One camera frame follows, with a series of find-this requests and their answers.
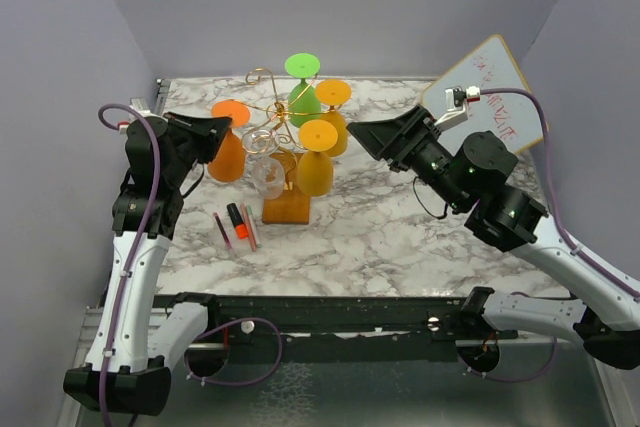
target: marble table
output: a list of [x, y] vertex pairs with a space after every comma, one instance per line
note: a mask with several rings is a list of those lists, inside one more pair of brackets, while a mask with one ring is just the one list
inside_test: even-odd
[[[353, 91], [342, 109], [347, 121], [396, 117], [415, 105], [429, 84], [345, 80]], [[295, 84], [277, 79], [283, 97]], [[229, 98], [266, 107], [273, 93], [270, 82], [248, 86], [242, 77], [177, 79], [165, 111], [207, 117], [213, 103]], [[263, 119], [263, 112], [252, 111], [253, 124]], [[212, 214], [226, 216], [228, 203], [245, 202], [260, 218], [262, 199], [249, 178], [251, 166], [231, 184], [205, 175], [185, 202], [157, 293], [452, 296], [485, 285], [531, 295], [566, 295], [546, 274], [473, 237], [464, 228], [466, 215], [441, 221], [428, 216], [414, 197], [413, 175], [390, 172], [353, 139], [334, 165], [333, 190], [312, 199], [309, 225], [262, 225], [258, 220], [263, 247], [254, 253], [248, 242], [233, 239], [235, 259], [224, 248]], [[196, 177], [193, 173], [185, 185]], [[541, 199], [528, 155], [520, 156], [511, 182]], [[418, 185], [418, 193], [431, 211], [442, 210], [443, 202], [428, 187]], [[225, 222], [230, 230], [228, 217]]]

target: black and white robotic arm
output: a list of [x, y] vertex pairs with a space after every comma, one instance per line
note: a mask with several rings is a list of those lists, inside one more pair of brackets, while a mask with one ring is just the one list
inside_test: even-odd
[[[491, 132], [469, 135], [455, 155], [438, 142], [444, 130], [467, 118], [467, 103], [480, 95], [474, 87], [447, 89], [448, 110], [440, 119], [418, 105], [396, 119], [352, 122], [347, 127], [373, 158], [387, 161], [392, 171], [414, 171], [454, 214], [470, 213], [465, 226], [480, 240], [538, 267], [572, 294], [568, 299], [539, 299], [476, 287], [461, 305], [447, 306], [456, 309], [447, 316], [455, 318], [456, 324], [450, 326], [455, 335], [444, 340], [451, 343], [482, 338], [487, 331], [520, 330], [581, 343], [593, 357], [614, 367], [637, 367], [640, 282], [582, 246], [542, 204], [506, 184], [517, 157]], [[144, 220], [154, 182], [153, 145], [145, 131], [148, 126], [136, 120], [126, 127], [130, 169], [113, 207], [114, 258], [98, 335], [85, 364], [68, 370], [64, 381], [65, 392], [91, 410], [102, 410], [103, 415], [107, 410], [158, 415], [166, 404], [176, 363], [196, 337], [221, 325], [224, 317], [215, 299], [199, 301], [195, 294], [175, 303], [168, 318], [148, 337], [159, 270], [183, 206], [180, 187], [194, 164], [215, 157], [231, 119], [167, 114], [165, 118], [148, 116], [146, 121], [160, 154], [151, 215]], [[144, 233], [136, 246], [143, 220]], [[272, 300], [279, 304], [281, 299]], [[433, 299], [424, 300], [425, 305], [435, 305]], [[315, 301], [307, 302], [302, 306], [307, 312], [304, 318]], [[327, 302], [322, 299], [314, 305]], [[337, 299], [336, 305], [344, 302]], [[372, 325], [380, 325], [379, 319]], [[366, 320], [358, 318], [352, 325], [367, 325]], [[409, 324], [413, 327], [398, 330], [423, 325], [422, 320]], [[304, 331], [297, 320], [292, 325], [294, 332]], [[392, 319], [386, 325], [402, 324]], [[419, 330], [437, 335], [429, 332], [426, 321]]]

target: gray wall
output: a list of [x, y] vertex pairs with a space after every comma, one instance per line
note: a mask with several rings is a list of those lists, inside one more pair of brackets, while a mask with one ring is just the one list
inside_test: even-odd
[[111, 261], [123, 140], [97, 120], [153, 76], [113, 0], [0, 0], [0, 424], [54, 425]]
[[491, 34], [522, 59], [556, 0], [116, 0], [161, 76], [283, 71], [298, 51], [331, 74], [437, 75]]
[[[640, 0], [559, 0], [523, 70], [548, 112], [567, 227], [640, 278]], [[640, 405], [640, 372], [626, 380]]]

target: whiteboard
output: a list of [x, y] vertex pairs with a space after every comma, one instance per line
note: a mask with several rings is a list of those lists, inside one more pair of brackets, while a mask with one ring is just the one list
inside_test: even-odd
[[[451, 70], [427, 87], [421, 104], [438, 118], [446, 111], [444, 91], [449, 87], [480, 89], [517, 87], [530, 90], [504, 39], [493, 35]], [[440, 142], [452, 154], [473, 132], [492, 131], [511, 152], [519, 153], [542, 140], [540, 120], [533, 104], [521, 95], [482, 96], [469, 104], [469, 120], [444, 132]]]

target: green disc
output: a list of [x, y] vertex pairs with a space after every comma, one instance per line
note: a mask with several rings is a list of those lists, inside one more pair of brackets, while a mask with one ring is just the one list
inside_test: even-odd
[[313, 54], [294, 54], [284, 63], [284, 68], [291, 77], [308, 79], [320, 71], [320, 61]]

